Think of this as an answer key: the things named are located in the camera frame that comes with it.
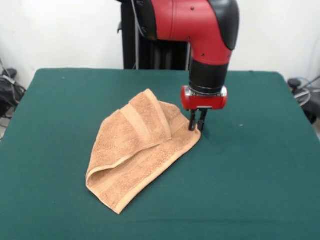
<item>white wall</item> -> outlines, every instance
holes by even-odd
[[[230,70],[320,74],[320,1],[238,0],[240,32]],[[8,0],[0,7],[0,55],[27,87],[40,68],[121,69],[115,0]]]

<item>red robot arm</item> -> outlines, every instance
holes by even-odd
[[[191,110],[190,130],[195,128],[195,111],[202,111],[202,130],[207,109],[222,109],[227,103],[221,92],[238,38],[236,0],[132,0],[132,5],[146,38],[190,43],[189,84],[182,87],[181,100]]]

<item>towel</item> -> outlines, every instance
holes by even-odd
[[[189,131],[180,109],[158,101],[150,89],[139,93],[101,124],[89,166],[86,187],[120,214],[147,185],[200,139]]]

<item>green tablecloth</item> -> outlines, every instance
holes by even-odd
[[[178,71],[39,70],[0,143],[0,239],[320,239],[319,140],[273,72],[230,72],[227,107],[121,215],[87,190],[102,121],[147,88],[180,107],[187,83]]]

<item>black cable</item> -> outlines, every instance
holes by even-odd
[[[15,105],[13,105],[10,101],[8,101],[5,97],[0,95],[0,99],[2,99],[3,101],[5,101],[7,104],[11,105],[11,107],[13,107],[14,109],[16,108]]]
[[[3,77],[3,76],[1,76],[1,75],[0,75],[0,79],[5,80],[5,82],[9,82],[8,79],[6,79],[5,77]],[[23,93],[26,93],[26,91],[27,91],[23,86],[17,84],[16,81],[14,81],[14,84],[12,84],[11,82],[10,82],[10,84],[13,85],[14,87],[17,87],[17,88],[22,89],[22,90],[23,90]]]
[[[305,85],[299,87],[300,89],[303,89],[305,87],[308,87],[309,85],[313,84],[314,82],[318,81],[320,79],[320,76],[317,76],[315,79],[313,79],[312,81],[306,83]]]
[[[16,84],[14,84],[13,87],[14,87],[16,93],[18,94],[19,101],[20,101],[23,98],[23,96],[25,95],[26,90],[22,86],[19,86],[19,85],[16,85]]]
[[[0,101],[0,119],[5,116],[9,109],[10,107],[7,104],[4,104],[3,101]]]

